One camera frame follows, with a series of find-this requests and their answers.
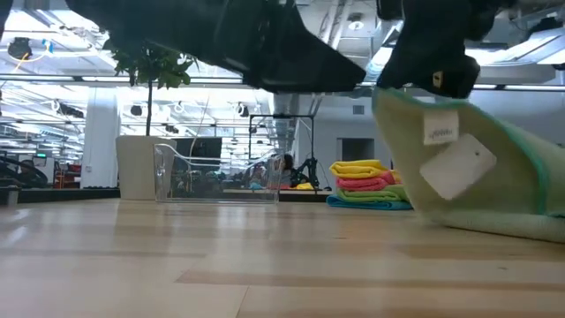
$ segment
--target white tag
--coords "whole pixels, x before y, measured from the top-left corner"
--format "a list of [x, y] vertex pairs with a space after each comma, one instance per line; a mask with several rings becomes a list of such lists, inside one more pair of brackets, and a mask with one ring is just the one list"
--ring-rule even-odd
[[424, 145], [453, 142], [458, 138], [457, 110], [427, 110], [424, 113]]
[[468, 133], [420, 167], [441, 198], [453, 200], [496, 165], [496, 156]]

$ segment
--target tree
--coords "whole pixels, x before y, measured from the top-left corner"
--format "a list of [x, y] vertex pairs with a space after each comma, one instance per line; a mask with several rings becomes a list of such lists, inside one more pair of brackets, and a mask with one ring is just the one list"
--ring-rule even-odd
[[114, 41], [111, 38], [104, 44], [109, 49], [112, 58], [117, 62], [116, 75], [126, 72], [130, 76], [130, 85], [149, 86], [147, 98], [146, 136], [151, 130], [151, 111], [153, 105], [153, 84], [157, 89], [162, 87], [177, 88], [181, 84], [189, 85], [191, 77], [186, 73], [196, 62], [194, 57], [182, 54], [173, 49], [147, 41]]

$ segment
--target potted plant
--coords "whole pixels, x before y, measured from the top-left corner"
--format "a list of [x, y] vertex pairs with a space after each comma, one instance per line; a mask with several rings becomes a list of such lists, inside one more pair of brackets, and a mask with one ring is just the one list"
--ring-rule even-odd
[[[146, 41], [112, 40], [104, 47], [117, 61], [116, 75], [127, 73], [132, 86], [147, 84], [149, 88], [146, 135], [125, 135], [116, 139], [121, 196], [127, 200], [154, 200], [154, 145], [165, 143], [176, 146], [174, 140], [150, 136], [154, 85], [157, 89], [169, 89], [190, 84], [191, 78], [186, 71], [196, 60]], [[171, 168], [173, 160], [172, 157], [169, 160]]]

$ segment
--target stack of towels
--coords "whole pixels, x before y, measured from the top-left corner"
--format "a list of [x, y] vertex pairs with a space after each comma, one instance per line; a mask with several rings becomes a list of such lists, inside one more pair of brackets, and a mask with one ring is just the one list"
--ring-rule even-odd
[[337, 162], [329, 169], [337, 177], [337, 193], [327, 199], [332, 207], [412, 209], [400, 176], [378, 160]]

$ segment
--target pink towel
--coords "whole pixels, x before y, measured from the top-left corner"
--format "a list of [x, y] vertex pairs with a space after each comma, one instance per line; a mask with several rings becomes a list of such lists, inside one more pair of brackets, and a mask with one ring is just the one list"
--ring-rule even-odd
[[393, 175], [392, 175], [392, 172], [390, 172], [390, 171], [384, 171], [384, 172], [382, 172], [377, 178], [382, 178], [382, 179], [384, 179], [385, 181], [387, 181], [387, 183], [388, 183], [389, 185], [394, 185], [394, 184], [396, 184], [395, 176], [393, 176]]
[[337, 179], [337, 186], [347, 191], [380, 191], [385, 186], [393, 185], [394, 183], [395, 178], [390, 171], [385, 171], [375, 178]]

